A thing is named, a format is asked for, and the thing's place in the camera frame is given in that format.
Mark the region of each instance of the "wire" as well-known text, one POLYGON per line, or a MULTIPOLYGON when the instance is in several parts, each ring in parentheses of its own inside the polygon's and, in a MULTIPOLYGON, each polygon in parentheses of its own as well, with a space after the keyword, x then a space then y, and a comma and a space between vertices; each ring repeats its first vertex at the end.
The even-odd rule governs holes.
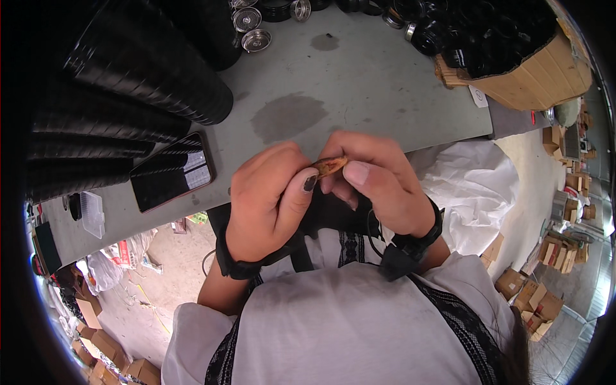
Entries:
POLYGON ((208 254, 205 255, 205 257, 203 257, 203 260, 201 261, 201 271, 203 271, 203 274, 205 275, 205 277, 208 277, 208 273, 205 272, 205 260, 212 255, 212 253, 215 253, 216 249, 213 249, 212 251, 210 251, 208 254))
POLYGON ((372 236, 370 235, 370 214, 372 214, 372 212, 374 212, 374 209, 370 209, 370 211, 368 212, 368 217, 366 218, 366 228, 368 229, 368 241, 370 242, 370 246, 372 246, 372 250, 374 250, 376 255, 378 255, 382 259, 383 254, 381 254, 381 252, 376 249, 375 243, 372 242, 372 236))

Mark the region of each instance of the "dried fish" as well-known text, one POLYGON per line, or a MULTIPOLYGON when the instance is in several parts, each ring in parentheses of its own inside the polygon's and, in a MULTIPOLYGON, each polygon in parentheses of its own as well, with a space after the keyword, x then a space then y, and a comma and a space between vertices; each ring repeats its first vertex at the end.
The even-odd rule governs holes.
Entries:
POLYGON ((323 158, 312 163, 310 167, 318 170, 318 179, 332 175, 334 172, 343 168, 349 159, 346 156, 336 156, 335 158, 323 158))

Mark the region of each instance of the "black wrist strap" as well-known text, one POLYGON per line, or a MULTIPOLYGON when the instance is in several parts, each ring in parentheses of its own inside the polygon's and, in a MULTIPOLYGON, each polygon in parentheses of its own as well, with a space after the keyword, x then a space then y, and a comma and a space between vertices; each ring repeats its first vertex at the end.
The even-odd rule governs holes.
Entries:
POLYGON ((389 282, 416 272, 426 257, 428 247, 440 237, 443 230, 440 211, 430 197, 428 197, 428 200, 434 209, 434 226, 428 234, 423 238, 396 234, 392 243, 385 248, 379 273, 389 282))
POLYGON ((268 254, 260 261, 236 262, 227 247, 226 235, 227 225, 224 225, 216 238, 216 260, 221 267, 222 276, 231 277, 234 280, 249 280, 256 277, 261 271, 261 267, 278 262, 304 244, 304 234, 298 230, 280 249, 268 254))

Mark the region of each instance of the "phone screen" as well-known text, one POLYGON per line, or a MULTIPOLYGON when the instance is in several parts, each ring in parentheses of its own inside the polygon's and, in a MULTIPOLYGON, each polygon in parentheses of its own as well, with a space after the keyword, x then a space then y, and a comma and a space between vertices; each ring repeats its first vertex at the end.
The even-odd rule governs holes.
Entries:
POLYGON ((131 171, 132 189, 144 213, 214 180, 209 150, 199 133, 162 149, 131 171))

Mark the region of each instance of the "table surface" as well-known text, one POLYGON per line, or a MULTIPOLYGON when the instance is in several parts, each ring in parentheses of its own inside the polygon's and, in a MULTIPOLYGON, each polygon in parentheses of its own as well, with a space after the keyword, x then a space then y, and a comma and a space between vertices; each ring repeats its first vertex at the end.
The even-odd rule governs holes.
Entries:
POLYGON ((191 127, 208 138, 215 180, 146 214, 137 209, 129 182, 93 190, 103 198, 101 240, 73 221, 61 198, 43 203, 63 265, 229 202, 233 172, 281 140, 294 140, 316 160, 337 129, 394 138, 405 152, 492 132, 488 108, 477 108, 466 87, 446 89, 432 60, 380 17, 330 6, 306 23, 291 19, 260 28, 271 32, 270 46, 243 54, 220 73, 235 96, 229 117, 216 126, 191 127))

